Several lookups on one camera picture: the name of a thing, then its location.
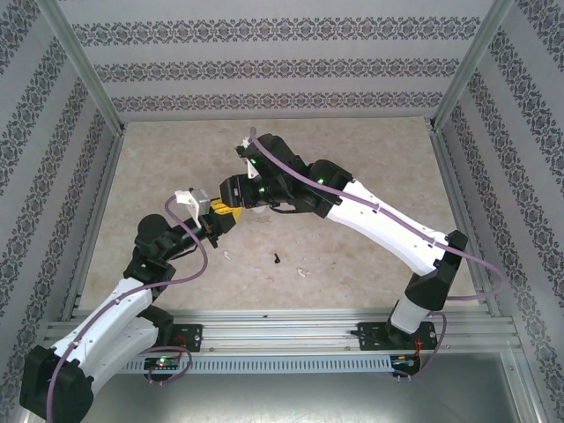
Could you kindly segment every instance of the wall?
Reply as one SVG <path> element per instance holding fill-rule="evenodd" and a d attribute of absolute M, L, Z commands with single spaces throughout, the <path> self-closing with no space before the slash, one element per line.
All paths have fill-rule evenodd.
<path fill-rule="evenodd" d="M 61 316 L 114 136 L 37 5 L 0 2 L 0 421 Z"/>
<path fill-rule="evenodd" d="M 432 117 L 492 0 L 61 2 L 124 121 Z"/>
<path fill-rule="evenodd" d="M 564 421 L 563 29 L 564 1 L 515 1 L 443 128 L 551 421 Z"/>

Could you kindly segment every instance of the patterned wallpaper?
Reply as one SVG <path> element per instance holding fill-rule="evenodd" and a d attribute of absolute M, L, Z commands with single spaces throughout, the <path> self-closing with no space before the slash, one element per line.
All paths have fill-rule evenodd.
<path fill-rule="evenodd" d="M 67 299 L 114 135 L 33 1 L 0 4 L 0 421 Z"/>
<path fill-rule="evenodd" d="M 432 117 L 492 0 L 62 1 L 124 121 Z"/>
<path fill-rule="evenodd" d="M 443 128 L 550 421 L 564 421 L 564 2 L 515 1 Z"/>

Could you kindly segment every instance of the enclosure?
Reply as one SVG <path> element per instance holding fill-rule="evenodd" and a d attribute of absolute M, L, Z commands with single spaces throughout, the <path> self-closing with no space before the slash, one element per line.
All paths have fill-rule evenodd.
<path fill-rule="evenodd" d="M 3 0 L 0 421 L 37 419 L 18 404 L 26 354 L 112 292 L 140 219 L 246 171 L 250 127 L 457 228 L 510 287 L 447 301 L 436 360 L 395 383 L 350 331 L 386 321 L 410 269 L 327 219 L 246 210 L 205 244 L 206 273 L 155 301 L 203 325 L 189 375 L 149 387 L 132 357 L 84 421 L 564 421 L 563 6 Z M 464 262 L 451 294 L 497 284 Z"/>

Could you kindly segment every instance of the marble floor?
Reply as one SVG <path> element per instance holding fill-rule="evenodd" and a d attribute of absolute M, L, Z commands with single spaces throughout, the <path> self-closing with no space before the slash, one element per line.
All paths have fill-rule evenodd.
<path fill-rule="evenodd" d="M 280 135 L 306 163 L 335 161 L 379 198 L 426 226 L 445 233 L 455 228 L 422 118 L 133 122 L 80 308 L 97 307 L 120 279 L 141 218 L 166 215 L 163 204 L 178 189 L 203 188 L 218 197 L 224 179 L 245 173 L 234 148 L 250 126 L 259 134 Z M 180 206 L 173 210 L 188 217 Z M 207 272 L 169 287 L 155 305 L 220 310 L 392 307 L 412 275 L 368 238 L 314 215 L 244 211 L 239 224 L 219 238 L 218 249 L 204 245 L 210 256 Z M 199 270 L 202 259 L 193 254 L 173 263 L 180 278 Z M 465 263 L 451 293 L 475 293 Z"/>

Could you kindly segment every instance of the beige floor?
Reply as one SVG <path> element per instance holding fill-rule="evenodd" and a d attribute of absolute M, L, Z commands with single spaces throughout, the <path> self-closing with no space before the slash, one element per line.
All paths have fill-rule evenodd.
<path fill-rule="evenodd" d="M 280 135 L 307 163 L 325 158 L 352 172 L 379 198 L 445 233 L 455 228 L 427 129 L 421 118 L 205 122 L 134 122 L 127 129 L 80 307 L 95 308 L 130 260 L 137 223 L 165 215 L 178 189 L 204 188 L 245 172 L 234 151 L 249 127 Z M 187 212 L 174 208 L 184 219 Z M 205 243 L 208 271 L 169 287 L 156 301 L 168 309 L 392 307 L 411 271 L 363 235 L 313 215 L 245 211 L 240 223 Z M 231 260 L 224 257 L 228 251 Z M 281 263 L 274 263 L 274 253 Z M 197 271 L 201 256 L 174 262 L 176 277 Z M 302 268 L 307 276 L 297 272 Z M 466 265 L 452 294 L 474 293 Z"/>

